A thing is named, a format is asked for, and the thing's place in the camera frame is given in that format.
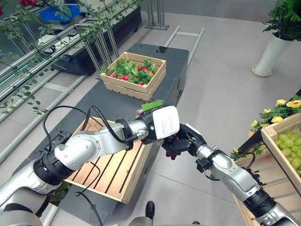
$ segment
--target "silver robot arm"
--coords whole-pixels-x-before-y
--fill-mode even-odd
[[[48,195],[83,164],[133,148],[133,142],[150,144],[179,130],[174,106],[143,112],[135,121],[118,123],[99,131],[81,131],[65,145],[24,166],[0,186],[1,226],[41,226],[39,217],[48,205]]]
[[[210,170],[214,179],[226,187],[254,214],[262,226],[301,226],[280,203],[274,201],[253,176],[240,168],[218,147],[209,147],[201,134],[190,125],[180,125],[174,141],[166,139],[163,147],[169,153],[188,151],[198,159],[200,172]]]

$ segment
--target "person's foot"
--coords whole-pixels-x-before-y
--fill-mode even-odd
[[[155,203],[153,201],[149,201],[146,204],[145,216],[150,218],[151,220],[154,219],[154,216],[155,216]]]

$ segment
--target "blue bin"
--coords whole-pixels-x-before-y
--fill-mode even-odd
[[[58,10],[55,10],[54,8],[48,8],[44,11],[41,11],[40,15],[44,21],[56,20],[60,22],[67,22],[80,14],[79,8],[77,6],[68,6],[68,8],[71,11],[71,16],[68,16],[69,19],[67,19],[66,17],[61,18],[60,15],[55,16],[55,13]]]

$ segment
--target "white label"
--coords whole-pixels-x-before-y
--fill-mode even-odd
[[[177,133],[180,129],[179,114],[174,106],[164,107],[152,113],[157,139]]]

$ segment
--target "artificial flower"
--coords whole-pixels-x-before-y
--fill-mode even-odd
[[[271,112],[271,109],[269,109],[269,108],[268,108],[268,109],[265,108],[265,109],[263,110],[263,113],[270,113],[270,112]]]
[[[276,101],[276,106],[280,106],[280,105],[285,105],[287,103],[286,100],[284,99],[280,99]]]
[[[257,124],[258,124],[258,121],[257,121],[257,120],[254,120],[254,122],[252,123],[251,126],[252,126],[253,128],[255,128],[255,127],[257,126]]]
[[[261,124],[261,127],[262,127],[262,128],[264,128],[264,127],[267,127],[267,126],[269,126],[269,124],[268,124],[268,123]]]
[[[272,118],[271,122],[273,122],[273,123],[281,122],[282,120],[283,120],[283,118],[281,116],[276,116],[276,117]]]
[[[294,101],[287,102],[286,106],[291,107],[291,108],[300,107],[301,100],[294,100]]]
[[[255,132],[251,130],[251,131],[249,131],[248,136],[251,137],[251,136],[254,135],[254,133],[255,133]]]

